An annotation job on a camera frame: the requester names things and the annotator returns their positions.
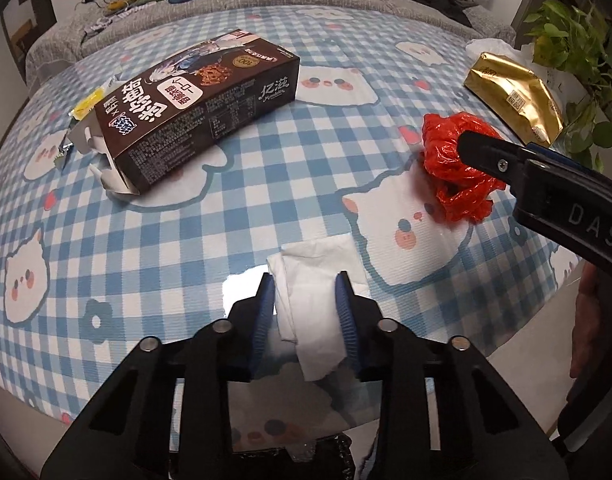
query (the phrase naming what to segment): white paper napkin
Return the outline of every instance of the white paper napkin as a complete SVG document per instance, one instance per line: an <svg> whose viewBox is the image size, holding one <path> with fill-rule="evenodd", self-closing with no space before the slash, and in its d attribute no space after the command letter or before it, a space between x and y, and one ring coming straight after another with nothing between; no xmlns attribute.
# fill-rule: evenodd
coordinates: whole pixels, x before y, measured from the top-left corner
<svg viewBox="0 0 612 480"><path fill-rule="evenodd" d="M370 297L368 280L350 234L286 244L268 258L275 277L275 307L282 339L297 343L301 370L316 381L346 357L335 278L345 270L355 294Z"/></svg>

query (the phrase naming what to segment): crumpled red bag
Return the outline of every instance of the crumpled red bag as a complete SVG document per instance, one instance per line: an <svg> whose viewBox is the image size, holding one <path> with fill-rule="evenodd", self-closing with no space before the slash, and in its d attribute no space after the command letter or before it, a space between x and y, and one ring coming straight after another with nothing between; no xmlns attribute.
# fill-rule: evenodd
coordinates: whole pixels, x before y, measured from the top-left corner
<svg viewBox="0 0 612 480"><path fill-rule="evenodd" d="M490 124L467 112L446 118L426 114L422 128L423 167L435 177L437 200L449 221L468 218L481 222L492 213L488 195L495 189L505 189L505 184L459 160L457 139L465 130L501 139Z"/></svg>

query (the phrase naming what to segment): cardboard box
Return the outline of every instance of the cardboard box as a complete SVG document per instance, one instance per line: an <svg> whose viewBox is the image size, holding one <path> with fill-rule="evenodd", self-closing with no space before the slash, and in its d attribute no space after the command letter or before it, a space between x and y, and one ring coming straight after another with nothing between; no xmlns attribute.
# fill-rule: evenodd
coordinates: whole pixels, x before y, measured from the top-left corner
<svg viewBox="0 0 612 480"><path fill-rule="evenodd" d="M104 188L146 192L222 137L295 99L299 58L233 30L151 67L106 96L70 133Z"/></svg>

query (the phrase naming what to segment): gold tissue package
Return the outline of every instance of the gold tissue package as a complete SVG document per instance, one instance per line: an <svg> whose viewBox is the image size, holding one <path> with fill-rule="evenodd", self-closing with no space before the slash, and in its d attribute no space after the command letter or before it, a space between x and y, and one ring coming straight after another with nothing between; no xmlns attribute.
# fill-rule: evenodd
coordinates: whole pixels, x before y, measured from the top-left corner
<svg viewBox="0 0 612 480"><path fill-rule="evenodd" d="M483 52L464 85L510 126L524 143L549 148L564 127L553 96L532 70Z"/></svg>

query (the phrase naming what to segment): floor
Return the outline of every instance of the floor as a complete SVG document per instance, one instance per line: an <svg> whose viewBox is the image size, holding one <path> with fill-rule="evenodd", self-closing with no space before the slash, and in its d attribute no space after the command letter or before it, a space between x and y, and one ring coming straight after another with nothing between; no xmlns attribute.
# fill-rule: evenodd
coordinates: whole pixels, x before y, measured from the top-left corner
<svg viewBox="0 0 612 480"><path fill-rule="evenodd" d="M612 178L612 149L601 150L606 175ZM551 433L572 385L570 334L580 267L530 322L490 356L490 362L515 390L541 428ZM365 455L377 429L369 423L349 432L353 456ZM19 459L39 473L66 430L0 389L0 433ZM431 436L437 439L436 425Z"/></svg>

